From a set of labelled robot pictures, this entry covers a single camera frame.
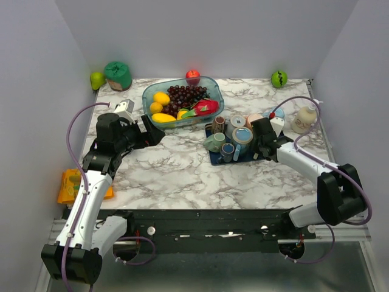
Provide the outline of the sage green mug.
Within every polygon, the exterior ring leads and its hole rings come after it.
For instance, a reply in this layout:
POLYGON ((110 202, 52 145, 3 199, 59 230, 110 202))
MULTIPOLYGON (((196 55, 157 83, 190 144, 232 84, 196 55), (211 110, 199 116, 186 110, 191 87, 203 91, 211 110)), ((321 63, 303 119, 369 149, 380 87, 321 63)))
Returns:
POLYGON ((211 134, 204 142, 203 146, 210 152, 219 153, 221 147, 226 143, 224 133, 211 134))

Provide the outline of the small navy mug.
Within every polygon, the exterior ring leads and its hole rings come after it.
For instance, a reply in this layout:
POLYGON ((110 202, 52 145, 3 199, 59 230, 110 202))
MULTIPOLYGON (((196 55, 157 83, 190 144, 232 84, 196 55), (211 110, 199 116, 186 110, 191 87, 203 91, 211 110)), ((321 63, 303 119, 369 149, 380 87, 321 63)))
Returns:
POLYGON ((231 143, 225 143, 220 150, 220 158, 223 163, 229 163, 233 159, 235 147, 231 143))

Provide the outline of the butterfly blue mug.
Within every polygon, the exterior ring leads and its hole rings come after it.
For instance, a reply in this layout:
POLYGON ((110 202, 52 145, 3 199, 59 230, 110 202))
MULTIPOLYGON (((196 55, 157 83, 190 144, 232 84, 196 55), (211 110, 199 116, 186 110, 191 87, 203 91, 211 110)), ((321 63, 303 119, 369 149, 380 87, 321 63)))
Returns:
POLYGON ((234 161, 242 158, 249 151, 252 140, 253 133, 247 127, 238 127, 234 129, 231 138, 231 142, 235 148, 233 154, 234 161))

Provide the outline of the pink mug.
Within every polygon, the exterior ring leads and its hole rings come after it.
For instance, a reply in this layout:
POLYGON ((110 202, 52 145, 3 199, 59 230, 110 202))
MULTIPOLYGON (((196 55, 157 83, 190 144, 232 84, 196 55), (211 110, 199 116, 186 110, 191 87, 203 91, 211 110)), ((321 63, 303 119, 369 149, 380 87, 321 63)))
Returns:
POLYGON ((259 120, 259 119, 262 119, 263 116, 261 114, 249 114, 247 117, 246 117, 246 123, 245 123, 245 127, 252 130, 252 125, 251 123, 256 121, 256 120, 259 120))

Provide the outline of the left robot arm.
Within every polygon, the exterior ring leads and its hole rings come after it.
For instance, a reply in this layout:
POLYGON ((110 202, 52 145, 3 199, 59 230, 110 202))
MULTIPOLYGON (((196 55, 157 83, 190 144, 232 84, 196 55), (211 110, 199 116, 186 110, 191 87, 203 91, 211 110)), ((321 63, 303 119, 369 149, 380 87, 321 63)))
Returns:
POLYGON ((129 240, 135 226, 127 215, 111 215, 95 229, 103 198, 111 187, 125 155, 133 150, 156 146, 165 133, 142 116, 146 128, 116 113, 97 119, 93 144, 83 158, 81 183, 70 215, 55 243, 44 245, 41 258, 54 279, 61 279, 68 291, 71 282, 92 286, 102 268, 103 257, 116 240, 129 240))

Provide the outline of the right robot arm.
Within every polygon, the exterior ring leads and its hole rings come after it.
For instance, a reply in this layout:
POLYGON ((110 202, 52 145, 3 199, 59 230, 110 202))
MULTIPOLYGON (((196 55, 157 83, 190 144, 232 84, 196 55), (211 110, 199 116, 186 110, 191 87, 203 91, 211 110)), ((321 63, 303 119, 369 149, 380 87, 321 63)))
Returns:
POLYGON ((344 223, 367 209, 368 203, 362 195, 362 184, 354 166, 337 165, 310 153, 304 154, 291 138, 278 137, 271 120, 266 117, 255 120, 251 126, 254 153, 294 169, 317 186, 316 202, 290 210, 280 222, 284 237, 294 238, 308 225, 344 223))

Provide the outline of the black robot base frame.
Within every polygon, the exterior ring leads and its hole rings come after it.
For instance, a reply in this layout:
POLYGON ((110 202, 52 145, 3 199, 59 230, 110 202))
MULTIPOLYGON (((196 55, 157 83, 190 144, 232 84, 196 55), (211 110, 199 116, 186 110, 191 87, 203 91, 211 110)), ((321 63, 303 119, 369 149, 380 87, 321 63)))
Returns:
POLYGON ((111 215, 127 218, 125 237, 139 235, 142 252, 277 253, 280 243, 310 240, 315 234, 286 221, 285 209, 246 210, 101 210, 98 220, 111 215))

